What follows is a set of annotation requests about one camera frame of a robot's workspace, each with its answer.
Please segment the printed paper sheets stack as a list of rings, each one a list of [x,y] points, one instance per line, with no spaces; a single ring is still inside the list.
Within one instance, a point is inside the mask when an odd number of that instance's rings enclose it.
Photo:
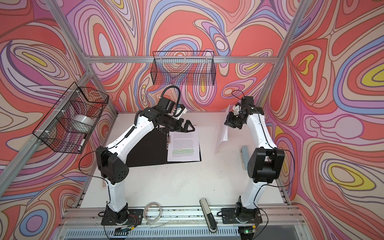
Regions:
[[[170,132],[168,144],[168,163],[200,162],[199,132]]]

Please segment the white and black file folder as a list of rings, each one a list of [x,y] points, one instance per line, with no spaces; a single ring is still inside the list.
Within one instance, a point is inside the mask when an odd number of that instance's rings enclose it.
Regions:
[[[151,131],[129,152],[127,167],[179,164],[167,162],[168,144],[169,134],[163,134],[158,129]]]

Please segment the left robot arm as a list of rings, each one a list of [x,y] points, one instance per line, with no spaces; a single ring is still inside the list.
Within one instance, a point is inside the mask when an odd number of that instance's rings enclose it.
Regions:
[[[186,113],[186,107],[181,104],[181,90],[177,86],[168,86],[166,91],[175,89],[178,93],[174,102],[161,95],[157,105],[138,111],[134,123],[107,147],[96,149],[97,167],[101,177],[106,181],[109,200],[103,214],[103,226],[122,226],[129,222],[129,207],[125,198],[124,179],[129,174],[127,157],[131,150],[155,128],[165,133],[191,133],[195,127],[181,115]]]

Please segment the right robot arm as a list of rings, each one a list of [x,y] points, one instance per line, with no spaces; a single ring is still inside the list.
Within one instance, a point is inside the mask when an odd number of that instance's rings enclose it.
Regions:
[[[261,223],[262,217],[258,203],[267,186],[278,179],[285,159],[285,151],[278,149],[268,133],[265,113],[254,105],[254,98],[244,96],[228,113],[225,125],[241,130],[246,125],[256,144],[254,152],[246,161],[250,181],[245,192],[236,202],[235,220],[241,224]]]

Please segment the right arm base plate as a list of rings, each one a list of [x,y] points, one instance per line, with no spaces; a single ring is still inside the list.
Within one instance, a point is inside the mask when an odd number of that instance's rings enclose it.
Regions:
[[[221,214],[224,224],[255,224],[258,226],[263,222],[260,209],[246,208],[222,208]]]

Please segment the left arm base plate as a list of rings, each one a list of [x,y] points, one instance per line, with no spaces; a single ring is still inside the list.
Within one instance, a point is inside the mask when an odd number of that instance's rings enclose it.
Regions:
[[[106,208],[103,212],[99,212],[98,216],[102,218],[102,226],[138,226],[143,220],[142,209],[122,209],[115,212]]]

